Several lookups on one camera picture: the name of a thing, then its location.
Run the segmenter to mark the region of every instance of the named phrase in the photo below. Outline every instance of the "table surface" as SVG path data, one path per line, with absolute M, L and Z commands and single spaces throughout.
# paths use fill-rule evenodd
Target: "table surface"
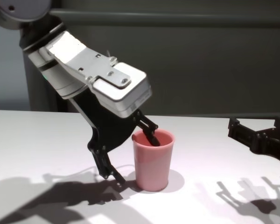
M 0 111 L 0 223 L 280 224 L 280 162 L 228 138 L 228 119 L 149 118 L 176 137 L 158 193 L 134 184 L 131 138 L 109 153 L 118 186 L 98 175 L 80 114 Z

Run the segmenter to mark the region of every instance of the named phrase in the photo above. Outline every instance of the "cup rim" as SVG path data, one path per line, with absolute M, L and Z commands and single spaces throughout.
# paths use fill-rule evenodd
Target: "cup rim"
M 137 132 L 135 132 L 135 133 L 132 134 L 132 141 L 133 141 L 135 144 L 137 144 L 138 146 L 141 146 L 141 147 L 144 147 L 144 148 L 153 148 L 153 149 L 160 149 L 160 148 L 168 147 L 169 145 L 173 145 L 173 144 L 174 144 L 174 142 L 175 142 L 175 136 L 174 136 L 171 132 L 169 132 L 169 131 L 167 131 L 167 130 L 165 130 L 165 129 L 161 129 L 161 128 L 158 128 L 158 129 L 156 129 L 155 131 L 162 131 L 163 133 L 169 135 L 169 136 L 172 138 L 172 141 L 171 141 L 170 143 L 166 144 L 166 145 L 163 145 L 163 146 L 146 146 L 146 145 L 142 145 L 142 144 L 136 142 L 136 140 L 134 139 L 134 136 L 135 136 L 135 135 L 137 135 L 137 134 L 139 134 L 139 133 L 143 133 L 142 130 L 138 130 Z

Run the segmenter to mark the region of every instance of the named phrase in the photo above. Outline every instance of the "screw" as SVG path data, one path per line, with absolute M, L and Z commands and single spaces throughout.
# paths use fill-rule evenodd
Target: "screw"
M 87 78 L 86 78 L 86 82 L 88 82 L 89 84 L 91 83 L 91 79 L 92 79 L 92 76 L 88 76 Z
M 117 57 L 110 57 L 110 62 L 115 62 L 117 60 Z
M 124 78 L 123 80 L 121 80 L 121 83 L 124 84 L 124 83 L 126 83 L 127 81 L 128 81 L 127 78 Z

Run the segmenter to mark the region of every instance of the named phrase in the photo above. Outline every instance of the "pink cup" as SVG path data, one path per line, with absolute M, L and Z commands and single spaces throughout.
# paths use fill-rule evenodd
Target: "pink cup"
M 142 130 L 132 135 L 136 183 L 146 191 L 160 191 L 168 185 L 174 135 L 157 129 L 160 146 L 152 146 Z

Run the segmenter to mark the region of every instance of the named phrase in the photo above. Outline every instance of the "gray wall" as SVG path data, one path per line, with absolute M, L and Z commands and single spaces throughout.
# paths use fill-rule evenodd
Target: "gray wall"
M 20 32 L 0 27 L 0 110 L 29 110 Z
M 125 2 L 131 9 L 170 8 L 157 0 Z M 171 9 L 182 10 L 179 3 L 177 8 L 171 1 Z M 127 10 L 117 1 L 65 0 L 64 7 Z M 70 31 L 90 48 L 109 50 L 148 74 L 154 95 L 142 108 L 147 114 L 280 112 L 280 29 L 70 26 Z

